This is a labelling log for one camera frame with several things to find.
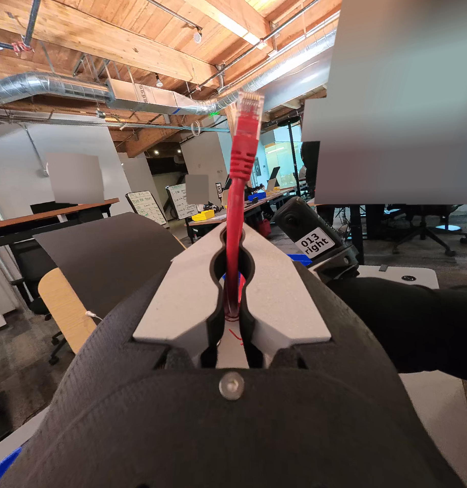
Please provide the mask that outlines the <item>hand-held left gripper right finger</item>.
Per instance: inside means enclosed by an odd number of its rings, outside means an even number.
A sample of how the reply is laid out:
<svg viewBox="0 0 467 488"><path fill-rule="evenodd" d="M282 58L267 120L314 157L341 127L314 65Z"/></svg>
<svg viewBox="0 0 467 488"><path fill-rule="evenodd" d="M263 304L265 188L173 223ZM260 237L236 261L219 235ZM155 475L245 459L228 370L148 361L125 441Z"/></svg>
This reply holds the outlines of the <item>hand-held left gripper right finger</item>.
<svg viewBox="0 0 467 488"><path fill-rule="evenodd" d="M299 271L305 270L248 225L239 244L245 278L239 326L249 368L267 368L280 349L326 343L332 335Z"/></svg>

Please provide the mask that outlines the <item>person's right forearm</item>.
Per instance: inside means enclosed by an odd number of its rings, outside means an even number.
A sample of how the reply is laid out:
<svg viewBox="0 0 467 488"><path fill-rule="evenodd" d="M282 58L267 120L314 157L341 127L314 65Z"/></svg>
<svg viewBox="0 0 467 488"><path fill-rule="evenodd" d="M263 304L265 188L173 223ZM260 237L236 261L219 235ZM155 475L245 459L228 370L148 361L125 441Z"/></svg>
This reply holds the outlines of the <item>person's right forearm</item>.
<svg viewBox="0 0 467 488"><path fill-rule="evenodd" d="M467 286L432 290L431 364L467 381Z"/></svg>

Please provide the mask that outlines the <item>person's right hand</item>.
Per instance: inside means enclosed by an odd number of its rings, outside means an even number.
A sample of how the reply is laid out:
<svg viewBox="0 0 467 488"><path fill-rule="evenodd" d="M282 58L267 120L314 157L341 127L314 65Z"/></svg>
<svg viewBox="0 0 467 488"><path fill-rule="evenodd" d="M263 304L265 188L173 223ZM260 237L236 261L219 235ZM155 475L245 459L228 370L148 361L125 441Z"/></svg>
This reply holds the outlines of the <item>person's right hand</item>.
<svg viewBox="0 0 467 488"><path fill-rule="evenodd" d="M327 286L365 323L400 373L439 369L431 333L440 289L374 277Z"/></svg>

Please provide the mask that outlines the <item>wooden desk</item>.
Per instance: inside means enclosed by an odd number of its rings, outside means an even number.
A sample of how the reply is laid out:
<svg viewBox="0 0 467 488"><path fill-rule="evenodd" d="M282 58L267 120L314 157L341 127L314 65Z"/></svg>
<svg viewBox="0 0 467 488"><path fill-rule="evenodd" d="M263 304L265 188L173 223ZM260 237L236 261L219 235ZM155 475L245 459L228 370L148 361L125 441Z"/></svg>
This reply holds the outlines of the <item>wooden desk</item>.
<svg viewBox="0 0 467 488"><path fill-rule="evenodd" d="M32 239L35 235L66 228L81 223L110 217L112 204L119 198L105 200L102 204L81 204L38 214L0 221L0 247Z"/></svg>

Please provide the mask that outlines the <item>whiteboard with writing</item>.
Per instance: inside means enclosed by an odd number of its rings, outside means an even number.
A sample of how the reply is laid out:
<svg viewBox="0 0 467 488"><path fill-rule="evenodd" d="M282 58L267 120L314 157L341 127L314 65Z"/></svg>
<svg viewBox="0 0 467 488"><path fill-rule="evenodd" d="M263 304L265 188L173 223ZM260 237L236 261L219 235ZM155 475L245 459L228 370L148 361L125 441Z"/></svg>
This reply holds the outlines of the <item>whiteboard with writing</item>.
<svg viewBox="0 0 467 488"><path fill-rule="evenodd" d="M150 191L129 192L126 194L126 199L136 214L144 216L159 225L168 228L169 225L163 213L163 209L160 204L157 204Z"/></svg>
<svg viewBox="0 0 467 488"><path fill-rule="evenodd" d="M186 184L166 186L166 192L176 212L178 220L190 218L199 213L196 204L188 204Z"/></svg>

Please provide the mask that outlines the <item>silver spiral air duct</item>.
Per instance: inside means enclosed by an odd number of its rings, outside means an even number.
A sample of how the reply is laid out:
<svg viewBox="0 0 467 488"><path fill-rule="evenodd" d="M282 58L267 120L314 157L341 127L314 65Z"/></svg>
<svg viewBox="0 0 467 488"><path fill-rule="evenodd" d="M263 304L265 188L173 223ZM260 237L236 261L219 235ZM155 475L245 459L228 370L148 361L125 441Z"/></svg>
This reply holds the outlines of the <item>silver spiral air duct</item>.
<svg viewBox="0 0 467 488"><path fill-rule="evenodd" d="M246 93L260 92L268 84L276 81L281 76L286 75L295 68L300 67L310 59L334 47L337 28L324 33L320 39L314 40L305 47L296 47L293 54L285 59L275 62L274 66L255 76L251 81L246 82L242 87L215 99L208 108L207 113L219 112L235 103L241 91Z"/></svg>
<svg viewBox="0 0 467 488"><path fill-rule="evenodd" d="M100 103L112 101L105 85L73 77L30 71L0 79L0 105L37 95L50 95Z"/></svg>

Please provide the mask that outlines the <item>black office chair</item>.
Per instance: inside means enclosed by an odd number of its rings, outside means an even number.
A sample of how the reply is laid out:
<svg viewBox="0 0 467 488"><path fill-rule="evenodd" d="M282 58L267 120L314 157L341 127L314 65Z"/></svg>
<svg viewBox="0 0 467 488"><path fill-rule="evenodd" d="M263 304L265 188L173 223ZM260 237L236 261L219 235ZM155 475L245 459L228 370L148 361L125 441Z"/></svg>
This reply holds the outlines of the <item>black office chair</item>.
<svg viewBox="0 0 467 488"><path fill-rule="evenodd" d="M460 243L467 245L467 233L463 232L460 227L452 227L449 224L450 215L455 212L461 204L451 205L408 205L405 204L399 210L405 215L405 219L410 224L410 230L404 237L396 242L392 248L392 254L396 255L400 252L399 247L419 237L424 241L430 238L444 249L444 254L448 257L454 257L456 252L452 250L447 243L445 243L439 235L457 235L460 236ZM427 220L429 217L439 217L440 224L435 227L429 226Z"/></svg>

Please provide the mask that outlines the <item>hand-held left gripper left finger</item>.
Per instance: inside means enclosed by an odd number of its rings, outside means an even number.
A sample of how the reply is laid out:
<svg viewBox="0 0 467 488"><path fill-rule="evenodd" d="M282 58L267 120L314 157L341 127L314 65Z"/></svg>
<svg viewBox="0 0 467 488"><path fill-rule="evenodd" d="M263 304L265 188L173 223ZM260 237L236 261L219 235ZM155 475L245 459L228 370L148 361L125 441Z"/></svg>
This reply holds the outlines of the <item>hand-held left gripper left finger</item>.
<svg viewBox="0 0 467 488"><path fill-rule="evenodd" d="M196 367L224 332L224 224L176 256L133 333L187 351Z"/></svg>

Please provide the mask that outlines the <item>rectangular metal duct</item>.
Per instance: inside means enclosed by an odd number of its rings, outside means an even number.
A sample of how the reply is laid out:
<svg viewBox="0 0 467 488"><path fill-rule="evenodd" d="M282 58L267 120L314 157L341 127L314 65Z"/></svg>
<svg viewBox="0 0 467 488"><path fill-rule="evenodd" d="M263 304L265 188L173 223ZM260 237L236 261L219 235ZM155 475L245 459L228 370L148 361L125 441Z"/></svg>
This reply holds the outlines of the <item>rectangular metal duct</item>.
<svg viewBox="0 0 467 488"><path fill-rule="evenodd" d="M219 112L215 101L194 101L174 91L109 79L110 108L166 115L208 115Z"/></svg>

